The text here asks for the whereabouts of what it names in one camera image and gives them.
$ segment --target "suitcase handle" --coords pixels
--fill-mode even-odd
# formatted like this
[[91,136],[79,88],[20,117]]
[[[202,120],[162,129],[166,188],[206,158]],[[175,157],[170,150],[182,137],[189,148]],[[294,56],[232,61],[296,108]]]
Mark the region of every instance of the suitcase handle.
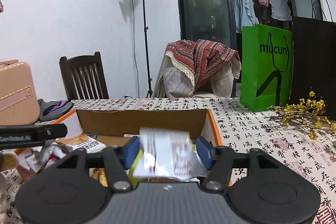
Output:
[[6,61],[0,61],[0,66],[1,65],[11,65],[11,64],[14,64],[14,63],[18,63],[19,60],[18,59],[14,59],[14,60],[6,60]]

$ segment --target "pink suitcase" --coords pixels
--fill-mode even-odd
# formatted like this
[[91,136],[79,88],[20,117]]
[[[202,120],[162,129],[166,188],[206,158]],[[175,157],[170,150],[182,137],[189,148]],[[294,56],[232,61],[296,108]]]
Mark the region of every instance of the pink suitcase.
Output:
[[31,124],[39,115],[30,66],[18,60],[0,62],[0,125]]

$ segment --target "table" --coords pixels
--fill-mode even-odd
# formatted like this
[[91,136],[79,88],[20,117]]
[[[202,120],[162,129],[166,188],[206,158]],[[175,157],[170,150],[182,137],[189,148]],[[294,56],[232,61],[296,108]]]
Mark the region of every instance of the table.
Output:
[[[179,98],[179,99],[102,99],[73,100],[74,107],[86,110],[180,110],[211,109],[220,129],[224,145],[246,153],[257,147],[279,160],[313,183],[321,194],[322,203],[315,224],[336,223],[336,148],[334,136],[318,135],[313,141],[291,126],[282,127],[269,121],[275,112],[253,113],[239,103],[239,98]],[[14,198],[23,183],[16,170],[2,172],[8,180],[8,224],[21,223]],[[246,176],[246,170],[234,169],[231,181]]]

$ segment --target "gray and purple fabric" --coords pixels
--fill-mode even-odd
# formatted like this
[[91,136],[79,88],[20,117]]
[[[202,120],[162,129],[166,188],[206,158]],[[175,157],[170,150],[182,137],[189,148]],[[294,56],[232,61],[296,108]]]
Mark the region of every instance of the gray and purple fabric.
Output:
[[50,101],[45,102],[43,99],[38,99],[40,105],[41,122],[51,121],[62,117],[72,107],[73,103],[70,101]]

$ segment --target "chair backrest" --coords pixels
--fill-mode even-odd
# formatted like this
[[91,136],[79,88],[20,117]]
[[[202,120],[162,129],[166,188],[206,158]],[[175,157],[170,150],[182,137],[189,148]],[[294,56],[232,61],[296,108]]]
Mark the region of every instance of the chair backrest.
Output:
[[70,100],[108,99],[100,52],[59,60],[63,82]]

